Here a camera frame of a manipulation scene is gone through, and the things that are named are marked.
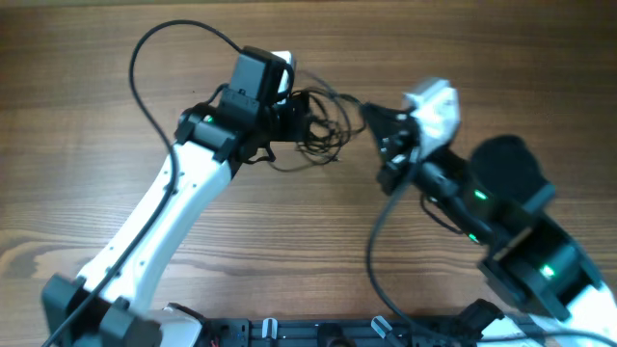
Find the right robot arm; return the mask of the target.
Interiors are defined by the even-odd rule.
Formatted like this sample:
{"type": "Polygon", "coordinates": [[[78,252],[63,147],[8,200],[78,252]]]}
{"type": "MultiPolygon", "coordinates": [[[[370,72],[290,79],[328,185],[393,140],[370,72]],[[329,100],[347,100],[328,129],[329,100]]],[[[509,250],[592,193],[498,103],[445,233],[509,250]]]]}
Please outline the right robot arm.
{"type": "Polygon", "coordinates": [[[420,108],[366,103],[361,114],[380,151],[379,183],[388,202],[371,236],[377,237],[410,186],[434,200],[444,226],[487,249],[479,267],[487,283],[511,307],[528,314],[533,331],[494,323],[489,334],[467,325],[441,333],[410,322],[415,334],[464,344],[539,342],[612,346],[616,303],[594,262],[545,209],[555,194],[524,141],[513,135],[483,142],[469,159],[442,134],[436,148],[421,139],[428,125],[420,108]]]}

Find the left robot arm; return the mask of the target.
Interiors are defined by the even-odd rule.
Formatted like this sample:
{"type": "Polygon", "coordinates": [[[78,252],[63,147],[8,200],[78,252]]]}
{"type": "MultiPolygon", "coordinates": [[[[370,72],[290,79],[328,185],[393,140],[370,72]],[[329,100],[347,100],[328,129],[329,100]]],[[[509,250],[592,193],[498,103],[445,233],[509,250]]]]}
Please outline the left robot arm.
{"type": "Polygon", "coordinates": [[[74,280],[53,276],[41,299],[52,346],[209,344],[193,310],[150,305],[174,253],[203,210],[261,148],[296,140],[301,123],[289,51],[241,49],[231,80],[180,116],[159,174],[120,230],[74,280]]]}

